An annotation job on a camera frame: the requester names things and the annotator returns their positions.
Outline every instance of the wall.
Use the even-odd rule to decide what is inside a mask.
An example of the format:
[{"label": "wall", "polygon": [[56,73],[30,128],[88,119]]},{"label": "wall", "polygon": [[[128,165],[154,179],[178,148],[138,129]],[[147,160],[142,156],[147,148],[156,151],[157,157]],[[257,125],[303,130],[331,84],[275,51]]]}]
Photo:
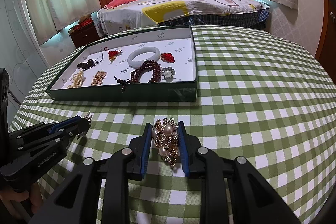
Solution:
[{"label": "wall", "polygon": [[[94,12],[91,15],[99,36],[102,36],[103,33],[100,33],[97,27],[98,25],[97,12]],[[77,24],[78,21],[74,22],[73,24],[70,24],[69,26],[66,26],[58,34],[56,34],[46,43],[40,46],[41,51],[50,66],[58,63],[60,60],[67,57],[70,53],[72,53],[76,49],[74,43],[72,42],[71,37],[69,36],[68,31],[72,26],[75,26]]]},{"label": "wall", "polygon": [[266,31],[304,46],[315,55],[320,41],[324,0],[299,0],[299,10],[267,1],[271,16]]}]

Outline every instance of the red wooden beads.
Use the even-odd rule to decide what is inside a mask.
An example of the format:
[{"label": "red wooden beads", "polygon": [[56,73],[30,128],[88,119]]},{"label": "red wooden beads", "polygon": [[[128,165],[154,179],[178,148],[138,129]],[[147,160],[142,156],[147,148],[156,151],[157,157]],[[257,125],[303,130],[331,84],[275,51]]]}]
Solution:
[{"label": "red wooden beads", "polygon": [[132,71],[131,72],[131,79],[127,79],[128,80],[127,82],[126,82],[126,80],[117,79],[115,76],[114,76],[114,78],[117,80],[117,83],[121,84],[121,92],[123,92],[126,89],[126,84],[139,83],[139,78],[141,77],[141,75],[144,72],[150,71],[150,70],[153,70],[153,77],[149,80],[148,83],[160,82],[160,80],[161,80],[160,65],[157,62],[151,61],[151,60],[146,60],[140,66],[140,68]]},{"label": "red wooden beads", "polygon": [[169,52],[169,53],[162,53],[161,54],[161,59],[162,61],[165,61],[165,62],[169,62],[169,63],[174,63],[175,62],[175,59],[174,59],[174,56]]}]

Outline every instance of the dark beaded pendant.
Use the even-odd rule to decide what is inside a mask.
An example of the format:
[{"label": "dark beaded pendant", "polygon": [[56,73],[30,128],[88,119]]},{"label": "dark beaded pendant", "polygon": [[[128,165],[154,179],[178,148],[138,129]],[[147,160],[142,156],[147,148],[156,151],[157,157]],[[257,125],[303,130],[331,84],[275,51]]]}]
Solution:
[{"label": "dark beaded pendant", "polygon": [[150,71],[153,70],[153,77],[149,80],[148,83],[157,83],[160,82],[161,80],[161,68],[160,65],[155,62],[155,61],[151,61],[151,60],[146,60],[141,66],[140,68],[134,70],[131,72],[131,79],[127,79],[126,80],[120,80],[117,79],[115,76],[115,80],[117,81],[117,83],[121,84],[121,92],[124,92],[127,84],[130,83],[139,83],[139,78],[141,77],[141,75],[146,72],[146,71]]}]

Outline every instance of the bedsheet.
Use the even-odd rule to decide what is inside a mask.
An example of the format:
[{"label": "bedsheet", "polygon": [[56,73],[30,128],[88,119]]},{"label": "bedsheet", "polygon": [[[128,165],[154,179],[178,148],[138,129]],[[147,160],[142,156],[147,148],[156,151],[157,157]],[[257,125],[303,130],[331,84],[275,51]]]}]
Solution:
[{"label": "bedsheet", "polygon": [[98,23],[106,35],[112,35],[191,15],[248,15],[268,8],[261,0],[137,0],[99,10]]}]

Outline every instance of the nightstand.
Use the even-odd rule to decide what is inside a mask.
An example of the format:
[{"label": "nightstand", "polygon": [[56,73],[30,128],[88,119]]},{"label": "nightstand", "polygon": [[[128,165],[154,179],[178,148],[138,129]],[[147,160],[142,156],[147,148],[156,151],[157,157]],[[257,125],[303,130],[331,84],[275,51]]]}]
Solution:
[{"label": "nightstand", "polygon": [[93,22],[85,25],[78,30],[74,30],[70,34],[70,37],[76,48],[85,46],[99,39],[99,35]]}]

